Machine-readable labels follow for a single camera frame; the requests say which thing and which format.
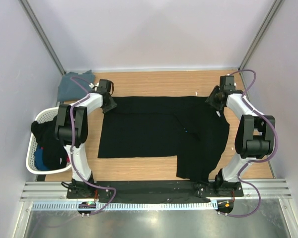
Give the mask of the black t-shirt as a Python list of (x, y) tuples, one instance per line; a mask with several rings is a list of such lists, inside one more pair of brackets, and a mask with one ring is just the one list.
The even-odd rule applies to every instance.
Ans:
[(229, 123), (204, 97), (115, 97), (104, 115), (98, 157), (176, 156), (176, 175), (207, 182), (227, 144)]

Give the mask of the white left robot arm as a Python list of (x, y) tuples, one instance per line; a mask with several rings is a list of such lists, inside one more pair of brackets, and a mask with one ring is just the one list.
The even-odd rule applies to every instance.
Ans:
[(91, 198), (101, 187), (94, 183), (85, 150), (88, 115), (96, 109), (102, 109), (103, 113), (107, 113), (117, 107), (112, 97), (114, 83), (100, 79), (97, 84), (89, 83), (89, 92), (78, 82), (83, 78), (74, 76), (70, 80), (86, 95), (75, 103), (62, 104), (58, 108), (54, 135), (67, 152), (72, 167), (71, 183), (62, 185), (68, 189), (68, 198)]

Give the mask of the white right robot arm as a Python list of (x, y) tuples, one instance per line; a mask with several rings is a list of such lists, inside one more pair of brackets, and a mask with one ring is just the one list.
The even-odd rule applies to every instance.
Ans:
[(206, 103), (218, 111), (227, 107), (239, 119), (235, 155), (210, 183), (217, 196), (228, 196), (241, 190), (241, 177), (252, 164), (262, 163), (277, 148), (275, 118), (258, 111), (245, 93), (236, 89), (230, 74), (220, 77), (220, 84), (214, 87)]

